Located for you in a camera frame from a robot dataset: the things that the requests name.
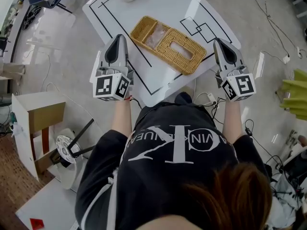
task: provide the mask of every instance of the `white table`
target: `white table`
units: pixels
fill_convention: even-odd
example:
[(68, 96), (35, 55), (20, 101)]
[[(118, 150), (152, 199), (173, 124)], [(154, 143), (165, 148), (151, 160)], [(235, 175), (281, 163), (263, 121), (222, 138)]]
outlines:
[[(214, 38), (225, 39), (241, 48), (234, 33), (206, 0), (135, 0), (129, 3), (122, 0), (89, 0), (83, 11), (104, 43), (117, 34), (125, 35), (129, 64), (135, 70), (133, 94), (138, 95), (147, 106), (154, 106), (216, 65)], [(183, 76), (135, 45), (129, 34), (145, 15), (180, 30), (207, 50), (204, 61), (195, 73)]]
[(61, 182), (53, 179), (26, 202), (16, 215), (28, 229), (32, 229), (30, 218), (34, 218), (43, 220), (45, 230), (70, 230), (76, 221), (76, 196), (75, 192), (63, 189)]
[(13, 27), (11, 29), (10, 36), (8, 38), (10, 43), (9, 42), (7, 43), (6, 48), (5, 48), (6, 52), (4, 52), (3, 54), (4, 62), (6, 63), (13, 62), (13, 57), (14, 57), (16, 46), (17, 46), (18, 37), (22, 30), (21, 27), (22, 27), (24, 18), (27, 15), (29, 9), (30, 9), (29, 0), (24, 0), (23, 7), (18, 11), (18, 14), (13, 23)]

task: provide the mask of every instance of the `brown hair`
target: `brown hair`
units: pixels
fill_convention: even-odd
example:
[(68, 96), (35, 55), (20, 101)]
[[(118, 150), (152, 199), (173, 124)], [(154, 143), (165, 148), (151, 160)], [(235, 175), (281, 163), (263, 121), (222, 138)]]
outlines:
[(213, 186), (186, 184), (212, 229), (261, 230), (269, 216), (272, 192), (255, 165), (240, 163), (215, 173)]

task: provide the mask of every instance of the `woven tray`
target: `woven tray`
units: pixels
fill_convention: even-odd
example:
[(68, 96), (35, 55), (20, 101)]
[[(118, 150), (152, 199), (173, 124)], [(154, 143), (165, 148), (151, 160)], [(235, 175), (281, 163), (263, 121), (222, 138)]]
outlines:
[[(157, 24), (160, 23), (166, 29), (166, 33), (158, 45), (152, 49), (146, 45), (146, 39), (154, 32)], [(166, 61), (184, 75), (192, 74), (198, 65), (205, 58), (207, 51), (198, 43), (184, 35), (179, 30), (169, 27), (154, 18), (144, 16), (135, 26), (130, 34), (131, 39), (139, 46), (146, 48), (154, 55)], [(171, 48), (171, 43), (175, 42), (191, 53), (191, 59), (186, 58), (181, 53)]]

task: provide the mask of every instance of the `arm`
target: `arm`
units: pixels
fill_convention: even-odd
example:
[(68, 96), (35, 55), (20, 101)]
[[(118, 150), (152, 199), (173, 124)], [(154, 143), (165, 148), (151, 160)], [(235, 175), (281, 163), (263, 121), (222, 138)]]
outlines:
[(243, 135), (240, 102), (226, 100), (223, 135), (231, 144)]
[(132, 133), (130, 101), (120, 101), (115, 104), (112, 129), (129, 137)]

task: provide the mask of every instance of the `cable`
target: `cable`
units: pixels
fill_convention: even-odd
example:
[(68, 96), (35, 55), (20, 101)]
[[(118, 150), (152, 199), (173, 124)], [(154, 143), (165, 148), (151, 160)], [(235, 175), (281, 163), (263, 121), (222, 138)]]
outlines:
[(195, 100), (193, 101), (193, 103), (196, 102), (197, 98), (200, 97), (202, 94), (206, 94), (207, 96), (209, 95), (207, 92), (201, 92), (199, 95), (196, 96)]
[(223, 98), (221, 98), (221, 97), (218, 97), (217, 98), (217, 103), (216, 103), (216, 105), (215, 105), (215, 107), (211, 110), (211, 115), (212, 115), (212, 119), (215, 119), (219, 124), (224, 124), (224, 123), (222, 123), (222, 122), (220, 122), (219, 120), (217, 120), (216, 118), (215, 118), (215, 115), (216, 115), (216, 112), (217, 112), (217, 108), (218, 108), (218, 104), (219, 103), (221, 103), (221, 102), (225, 102), (225, 99), (223, 99)]
[(193, 96), (192, 96), (192, 100), (195, 97), (195, 92), (196, 92), (196, 78), (194, 79), (194, 91), (193, 91)]
[(299, 51), (299, 52), (301, 52), (301, 51), (304, 51), (304, 52), (305, 52), (305, 54), (306, 54), (306, 58), (307, 58), (307, 51), (306, 51), (306, 50), (304, 50), (304, 49), (300, 49), (300, 51)]
[(272, 23), (287, 37), (287, 39), (292, 43), (292, 45), (294, 46), (294, 48), (296, 48), (296, 46), (295, 46), (295, 44), (292, 42), (292, 40), (286, 35), (286, 33), (271, 19), (271, 16), (269, 15), (269, 14), (267, 14), (267, 12), (266, 11), (264, 11), (263, 10), (263, 8), (260, 6), (260, 4), (258, 3), (258, 1), (257, 0), (255, 0), (256, 1), (256, 3), (257, 3), (257, 5), (258, 5), (258, 7), (261, 9), (261, 11), (266, 15), (266, 17), (267, 17), (267, 19), (268, 19), (268, 22), (269, 22), (269, 24), (270, 24), (270, 26), (273, 28), (273, 30), (276, 32), (276, 34), (277, 34), (277, 36), (278, 36), (278, 38), (279, 38), (279, 40), (280, 40), (280, 42), (281, 42), (281, 44), (282, 44), (282, 46), (283, 46), (283, 49), (286, 51), (286, 53), (288, 54), (288, 56), (290, 56), (289, 55), (289, 53), (288, 53), (288, 51), (286, 50), (286, 48), (284, 47), (284, 45), (283, 45), (283, 42), (282, 42), (282, 40), (281, 40), (281, 38), (279, 37), (279, 34), (278, 34), (278, 32), (276, 31), (276, 29), (273, 27), (273, 25), (272, 25)]
[(211, 104), (211, 105), (197, 105), (197, 106), (204, 106), (204, 107), (210, 107), (210, 106), (214, 106), (214, 104)]
[(293, 188), (293, 190), (294, 190), (294, 192), (295, 192), (295, 194), (296, 194), (296, 197), (297, 197), (297, 207), (299, 208), (299, 204), (298, 204), (298, 198), (299, 198), (299, 195), (298, 195), (298, 192), (297, 192), (297, 190), (295, 189), (295, 187), (292, 185), (292, 183), (289, 181), (289, 179), (288, 179), (288, 177), (287, 177), (287, 175), (286, 175), (286, 172), (285, 172), (285, 169), (284, 169), (284, 165), (283, 165), (283, 161), (282, 161), (282, 159), (278, 156), (278, 155), (274, 155), (274, 156), (272, 156), (257, 140), (256, 140), (256, 138), (252, 135), (252, 133), (250, 133), (249, 134), (251, 137), (253, 137), (254, 138), (254, 140), (258, 143), (258, 145), (259, 146), (261, 146), (270, 156), (271, 156), (271, 158), (266, 162), (266, 163), (268, 163), (271, 159), (273, 159), (279, 166), (280, 166), (280, 168), (279, 168), (279, 171), (283, 171), (283, 174), (284, 174), (284, 176), (285, 176), (285, 178), (286, 178), (286, 180), (287, 180), (287, 182), (292, 186), (292, 188)]
[(281, 59), (280, 59), (279, 57), (277, 57), (277, 56), (271, 55), (268, 51), (262, 50), (262, 51), (260, 51), (260, 52), (265, 52), (265, 53), (267, 53), (268, 55), (270, 55), (270, 56), (272, 56), (272, 57), (275, 57), (275, 58), (279, 59), (279, 61), (282, 62), (282, 63), (284, 64), (283, 60), (281, 60)]
[(3, 131), (4, 132), (0, 132), (0, 138), (5, 137), (7, 134), (11, 133), (11, 132), (7, 132), (5, 129), (5, 123), (9, 120), (10, 114), (11, 114), (11, 109), (10, 106), (7, 106), (9, 108), (9, 114), (6, 118), (6, 120), (3, 122), (3, 124), (0, 124), (3, 127)]
[(209, 69), (210, 71), (213, 71), (215, 74), (217, 73), (215, 70), (212, 70), (211, 68)]
[(254, 123), (254, 121), (253, 121), (252, 119), (249, 118), (249, 119), (247, 119), (247, 120), (245, 121), (245, 123), (244, 123), (245, 128), (246, 128), (246, 123), (247, 123), (247, 121), (251, 121), (251, 122), (253, 123), (253, 127), (251, 128), (251, 132), (253, 133), (255, 123)]
[(141, 104), (140, 104), (140, 102), (139, 102), (137, 99), (135, 99), (134, 97), (132, 97), (132, 98), (130, 99), (130, 101), (132, 101), (132, 100), (133, 100), (133, 101), (136, 101), (136, 102), (138, 103), (140, 109), (142, 109)]
[(275, 176), (275, 175), (277, 175), (277, 174), (281, 174), (281, 173), (280, 173), (280, 172), (278, 172), (278, 173), (275, 173), (274, 175), (272, 175), (272, 177), (273, 177), (273, 176)]
[(63, 94), (63, 93), (57, 88), (57, 86), (56, 86), (54, 83), (52, 83), (52, 82), (48, 83), (47, 86), (46, 86), (46, 91), (47, 91), (47, 88), (48, 88), (48, 86), (49, 86), (50, 84), (53, 84), (53, 86), (56, 87), (56, 89), (57, 89), (62, 95), (66, 96), (68, 99), (70, 99), (72, 102), (74, 102), (77, 106), (81, 107), (84, 111), (86, 111), (86, 112), (88, 113), (88, 115), (91, 116), (91, 118), (94, 120), (95, 124), (98, 126), (98, 128), (100, 129), (100, 131), (102, 132), (102, 129), (99, 127), (99, 125), (98, 125), (98, 123), (96, 122), (96, 120), (94, 119), (94, 117), (93, 117), (83, 106), (81, 106), (81, 105), (79, 105), (78, 103), (76, 103), (76, 102), (75, 102), (72, 98), (70, 98), (68, 95)]
[[(25, 57), (25, 56), (24, 56), (24, 57), (25, 57), (25, 58), (28, 58), (29, 55), (30, 55), (30, 53), (31, 53), (32, 51), (34, 51), (34, 49), (30, 50), (29, 53), (28, 53), (28, 55), (27, 55), (26, 57)], [(43, 87), (44, 87), (45, 80), (47, 79), (48, 74), (49, 74), (49, 71), (50, 71), (50, 68), (51, 68), (51, 61), (50, 61), (50, 56), (49, 56), (49, 54), (47, 54), (47, 53), (45, 53), (45, 52), (41, 52), (41, 51), (38, 51), (38, 53), (42, 53), (42, 54), (47, 55), (47, 56), (48, 56), (48, 60), (49, 60), (48, 72), (47, 72), (47, 75), (45, 76), (45, 78), (44, 78), (44, 80), (43, 80), (42, 87), (40, 88), (40, 92), (42, 92), (42, 89), (43, 89)]]

